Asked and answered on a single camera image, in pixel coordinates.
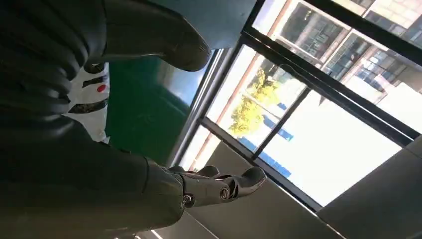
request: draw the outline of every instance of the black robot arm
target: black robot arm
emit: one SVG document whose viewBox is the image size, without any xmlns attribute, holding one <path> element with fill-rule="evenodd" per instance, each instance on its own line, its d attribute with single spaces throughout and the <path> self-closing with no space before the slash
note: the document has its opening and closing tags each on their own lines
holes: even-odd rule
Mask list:
<svg viewBox="0 0 422 239">
<path fill-rule="evenodd" d="M 184 70 L 204 67 L 210 50 L 179 14 L 140 0 L 4 0 L 0 28 L 3 238 L 132 236 L 264 182 L 260 168 L 242 176 L 168 170 L 92 141 L 61 115 L 70 81 L 88 61 L 157 55 Z"/>
</svg>

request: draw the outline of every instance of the building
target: building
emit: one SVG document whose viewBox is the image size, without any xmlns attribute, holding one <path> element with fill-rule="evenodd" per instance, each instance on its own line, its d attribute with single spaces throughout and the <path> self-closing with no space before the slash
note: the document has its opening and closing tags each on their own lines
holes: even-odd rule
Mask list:
<svg viewBox="0 0 422 239">
<path fill-rule="evenodd" d="M 379 27 L 422 47 L 422 1 L 336 0 Z M 390 87 L 405 83 L 422 90 L 422 68 L 304 1 L 288 0 L 270 36 L 334 79 L 359 78 L 379 94 L 364 95 L 377 104 Z"/>
</svg>

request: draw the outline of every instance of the glass pane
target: glass pane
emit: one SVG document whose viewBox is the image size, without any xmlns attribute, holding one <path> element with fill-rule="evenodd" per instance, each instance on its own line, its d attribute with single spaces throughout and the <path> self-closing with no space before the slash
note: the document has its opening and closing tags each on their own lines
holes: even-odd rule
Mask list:
<svg viewBox="0 0 422 239">
<path fill-rule="evenodd" d="M 259 157 L 325 206 L 400 149 L 312 91 Z"/>
<path fill-rule="evenodd" d="M 179 165 L 187 171 L 201 170 L 211 158 L 220 141 L 208 129 L 199 126 Z"/>
<path fill-rule="evenodd" d="M 422 1 L 334 1 L 422 48 Z M 271 28 L 263 34 L 422 132 L 422 111 L 414 107 L 422 104 L 421 66 L 305 1 L 266 9 L 260 14 L 282 14 L 268 18 Z"/>
<path fill-rule="evenodd" d="M 305 85 L 244 46 L 207 114 L 254 151 Z"/>
</svg>

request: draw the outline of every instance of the window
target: window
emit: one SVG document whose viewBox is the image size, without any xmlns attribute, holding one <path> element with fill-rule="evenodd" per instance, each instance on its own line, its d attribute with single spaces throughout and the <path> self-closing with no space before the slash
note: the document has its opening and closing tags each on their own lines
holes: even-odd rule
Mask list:
<svg viewBox="0 0 422 239">
<path fill-rule="evenodd" d="M 379 92 L 385 92 L 405 68 L 400 61 L 378 50 L 369 59 L 364 59 L 356 75 Z"/>
<path fill-rule="evenodd" d="M 310 92 L 259 155 L 289 172 L 293 184 L 327 205 L 401 148 L 330 101 Z"/>
<path fill-rule="evenodd" d="M 368 15 L 366 15 L 365 18 L 397 36 L 401 36 L 406 31 L 404 27 L 394 23 L 393 21 L 373 11 L 369 11 Z"/>
<path fill-rule="evenodd" d="M 422 104 L 422 83 L 416 83 L 422 77 L 421 67 L 356 29 L 322 15 L 308 3 L 286 4 L 287 9 L 292 8 L 291 13 L 285 11 L 286 20 L 280 18 L 273 23 L 281 35 L 271 35 L 272 39 L 401 122 L 422 131 L 422 115 L 413 110 L 412 104 L 404 103 L 416 100 Z M 371 11 L 366 18 L 393 33 L 399 26 Z M 317 39 L 326 41 L 318 44 Z"/>
<path fill-rule="evenodd" d="M 364 8 L 368 8 L 374 2 L 374 0 L 351 0 L 351 1 L 359 4 L 360 6 Z"/>
<path fill-rule="evenodd" d="M 291 14 L 280 35 L 319 59 L 341 30 L 342 27 L 339 25 L 300 3 Z"/>
<path fill-rule="evenodd" d="M 369 46 L 361 37 L 352 34 L 322 70 L 334 79 L 341 80 Z"/>
<path fill-rule="evenodd" d="M 422 47 L 422 17 L 419 18 L 409 27 L 403 36 L 403 39 Z"/>
<path fill-rule="evenodd" d="M 371 9 L 380 3 L 353 2 Z M 283 4 L 266 1 L 271 14 L 258 13 L 259 22 L 243 29 L 182 164 L 200 169 L 225 143 L 317 211 L 421 135 L 422 67 L 407 58 L 416 62 L 413 54 L 389 49 L 327 8 Z M 416 39 L 416 23 L 404 31 L 368 9 L 362 15 L 389 30 L 389 40 L 411 31 Z M 368 35 L 379 30 L 355 20 Z"/>
<path fill-rule="evenodd" d="M 243 47 L 207 116 L 254 151 L 304 88 L 289 73 Z"/>
</svg>

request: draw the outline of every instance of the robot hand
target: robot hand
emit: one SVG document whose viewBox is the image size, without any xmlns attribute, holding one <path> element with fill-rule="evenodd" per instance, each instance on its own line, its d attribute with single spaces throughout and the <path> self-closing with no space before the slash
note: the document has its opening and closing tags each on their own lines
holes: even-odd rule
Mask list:
<svg viewBox="0 0 422 239">
<path fill-rule="evenodd" d="M 252 167 L 241 176 L 221 175 L 214 166 L 199 172 L 185 172 L 182 167 L 169 169 L 183 179 L 185 207 L 200 207 L 227 203 L 255 192 L 265 181 L 266 175 L 259 167 Z"/>
</svg>

